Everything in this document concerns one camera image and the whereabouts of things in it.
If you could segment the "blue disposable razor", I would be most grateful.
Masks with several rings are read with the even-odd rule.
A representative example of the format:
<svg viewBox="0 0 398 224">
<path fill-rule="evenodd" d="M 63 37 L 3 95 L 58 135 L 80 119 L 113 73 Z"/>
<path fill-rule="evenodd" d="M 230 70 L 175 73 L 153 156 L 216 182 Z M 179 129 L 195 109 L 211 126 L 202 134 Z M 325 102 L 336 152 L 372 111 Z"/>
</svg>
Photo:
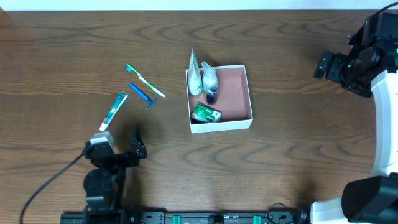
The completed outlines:
<svg viewBox="0 0 398 224">
<path fill-rule="evenodd" d="M 135 84 L 130 83 L 129 84 L 130 88 L 134 90 L 142 99 L 146 100 L 148 102 L 148 106 L 146 107 L 147 109 L 150 109 L 156 102 L 157 100 L 154 99 L 152 100 L 149 96 L 147 96 L 141 89 L 139 89 Z"/>
</svg>

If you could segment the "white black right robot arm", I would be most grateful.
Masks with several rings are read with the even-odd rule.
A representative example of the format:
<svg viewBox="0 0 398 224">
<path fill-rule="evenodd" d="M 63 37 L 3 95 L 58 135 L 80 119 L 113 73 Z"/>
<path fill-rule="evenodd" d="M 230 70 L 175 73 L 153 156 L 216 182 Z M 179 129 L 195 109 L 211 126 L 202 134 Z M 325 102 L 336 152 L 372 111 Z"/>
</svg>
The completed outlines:
<svg viewBox="0 0 398 224">
<path fill-rule="evenodd" d="M 313 202 L 307 223 L 397 223 L 397 14 L 381 9 L 348 40 L 349 54 L 324 52 L 314 77 L 373 98 L 376 154 L 371 176 L 341 197 Z"/>
</svg>

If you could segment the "blue foam soap pump bottle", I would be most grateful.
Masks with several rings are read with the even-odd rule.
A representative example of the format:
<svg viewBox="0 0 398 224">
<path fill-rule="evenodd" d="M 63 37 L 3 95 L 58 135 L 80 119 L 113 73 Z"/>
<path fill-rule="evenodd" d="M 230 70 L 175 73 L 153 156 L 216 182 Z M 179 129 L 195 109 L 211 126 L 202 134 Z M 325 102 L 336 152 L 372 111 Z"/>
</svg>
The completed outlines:
<svg viewBox="0 0 398 224">
<path fill-rule="evenodd" d="M 202 85 L 206 102 L 215 105 L 218 97 L 218 78 L 216 69 L 205 61 L 201 63 L 203 68 Z"/>
</svg>

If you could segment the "green white toothbrush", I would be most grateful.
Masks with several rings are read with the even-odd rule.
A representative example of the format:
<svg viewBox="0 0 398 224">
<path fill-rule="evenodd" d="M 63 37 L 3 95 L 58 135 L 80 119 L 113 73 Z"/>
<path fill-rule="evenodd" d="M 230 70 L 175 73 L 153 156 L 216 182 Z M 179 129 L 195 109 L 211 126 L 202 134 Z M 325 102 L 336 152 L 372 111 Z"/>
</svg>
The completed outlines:
<svg viewBox="0 0 398 224">
<path fill-rule="evenodd" d="M 158 88 L 156 88 L 153 84 L 151 84 L 149 81 L 147 81 L 145 78 L 144 78 L 144 76 L 137 70 L 137 69 L 135 69 L 132 65 L 130 65 L 130 64 L 126 64 L 125 66 L 124 66 L 124 68 L 128 71 L 128 72 L 134 72 L 137 76 L 138 76 L 138 78 L 143 82 L 143 83 L 145 83 L 147 86 L 149 86 L 154 92 L 156 92 L 159 96 L 161 96 L 161 97 L 163 97 L 163 98 L 165 98 L 166 97 L 166 95 L 162 92 L 162 91 L 160 91 Z"/>
</svg>

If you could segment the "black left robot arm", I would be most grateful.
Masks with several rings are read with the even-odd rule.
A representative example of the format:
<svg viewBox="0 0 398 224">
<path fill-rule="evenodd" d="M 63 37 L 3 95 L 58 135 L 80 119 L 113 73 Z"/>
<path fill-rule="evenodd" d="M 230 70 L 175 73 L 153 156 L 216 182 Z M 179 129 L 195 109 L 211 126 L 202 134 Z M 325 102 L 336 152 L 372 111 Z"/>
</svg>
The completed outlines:
<svg viewBox="0 0 398 224">
<path fill-rule="evenodd" d="M 129 138 L 129 149 L 116 153 L 115 141 L 109 131 L 96 133 L 86 142 L 83 155 L 96 167 L 83 181 L 88 208 L 108 210 L 119 208 L 126 180 L 126 169 L 139 165 L 147 150 L 138 130 Z"/>
</svg>

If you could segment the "white box with pink interior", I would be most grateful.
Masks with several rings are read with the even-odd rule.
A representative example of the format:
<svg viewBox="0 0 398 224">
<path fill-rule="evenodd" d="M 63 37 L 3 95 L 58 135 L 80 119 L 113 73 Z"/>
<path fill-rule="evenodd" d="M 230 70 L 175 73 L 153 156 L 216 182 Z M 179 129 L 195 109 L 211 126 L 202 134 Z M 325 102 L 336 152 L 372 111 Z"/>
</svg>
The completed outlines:
<svg viewBox="0 0 398 224">
<path fill-rule="evenodd" d="M 198 103 L 207 105 L 203 95 L 193 96 L 187 93 L 188 118 L 191 133 L 209 133 L 250 128 L 253 115 L 246 68 L 244 65 L 217 66 L 218 99 L 210 108 L 221 112 L 216 123 L 203 123 L 192 118 Z"/>
</svg>

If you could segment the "green toothpaste tube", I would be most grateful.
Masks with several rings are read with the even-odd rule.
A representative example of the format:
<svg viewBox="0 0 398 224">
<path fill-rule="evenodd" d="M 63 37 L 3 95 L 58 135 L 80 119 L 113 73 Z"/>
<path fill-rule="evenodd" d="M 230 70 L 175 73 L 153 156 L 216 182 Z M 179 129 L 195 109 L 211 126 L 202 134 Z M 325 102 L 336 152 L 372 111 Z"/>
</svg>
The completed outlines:
<svg viewBox="0 0 398 224">
<path fill-rule="evenodd" d="M 116 97 L 112 107 L 108 111 L 108 114 L 106 115 L 105 119 L 101 123 L 101 126 L 99 127 L 99 130 L 101 132 L 106 131 L 107 128 L 109 127 L 110 123 L 112 122 L 113 118 L 115 117 L 116 113 L 119 111 L 120 107 L 124 104 L 126 99 L 128 98 L 128 95 L 125 93 L 119 93 L 118 96 Z"/>
</svg>

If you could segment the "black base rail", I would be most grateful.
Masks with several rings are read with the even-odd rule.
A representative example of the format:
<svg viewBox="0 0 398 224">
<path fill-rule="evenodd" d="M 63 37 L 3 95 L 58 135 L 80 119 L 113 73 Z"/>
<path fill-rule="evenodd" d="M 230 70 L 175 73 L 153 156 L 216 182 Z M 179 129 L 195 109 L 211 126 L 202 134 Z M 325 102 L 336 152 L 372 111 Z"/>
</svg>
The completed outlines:
<svg viewBox="0 0 398 224">
<path fill-rule="evenodd" d="M 64 213 L 61 224 L 114 223 L 114 224 L 305 224 L 303 212 L 271 210 L 264 213 L 172 213 L 172 212 L 119 212 L 95 214 L 93 212 Z"/>
</svg>

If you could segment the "white Pantene conditioner tube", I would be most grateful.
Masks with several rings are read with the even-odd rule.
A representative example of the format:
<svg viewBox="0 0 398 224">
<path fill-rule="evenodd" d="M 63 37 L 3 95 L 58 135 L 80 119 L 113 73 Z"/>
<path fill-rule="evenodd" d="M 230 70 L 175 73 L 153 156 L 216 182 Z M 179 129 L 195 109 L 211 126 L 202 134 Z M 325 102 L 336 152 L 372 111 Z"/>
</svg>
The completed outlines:
<svg viewBox="0 0 398 224">
<path fill-rule="evenodd" d="M 188 82 L 188 91 L 191 95 L 197 96 L 202 93 L 201 73 L 193 49 L 191 49 L 187 82 Z"/>
</svg>

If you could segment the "green Dettol soap box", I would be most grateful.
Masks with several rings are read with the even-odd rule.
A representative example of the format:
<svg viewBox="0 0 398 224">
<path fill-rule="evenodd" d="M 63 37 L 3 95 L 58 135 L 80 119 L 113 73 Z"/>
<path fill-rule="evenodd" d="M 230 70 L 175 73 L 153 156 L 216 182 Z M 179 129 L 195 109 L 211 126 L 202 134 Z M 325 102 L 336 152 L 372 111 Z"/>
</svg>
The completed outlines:
<svg viewBox="0 0 398 224">
<path fill-rule="evenodd" d="M 217 123 L 221 120 L 220 111 L 209 108 L 201 103 L 197 103 L 191 113 L 191 118 L 202 123 Z"/>
</svg>

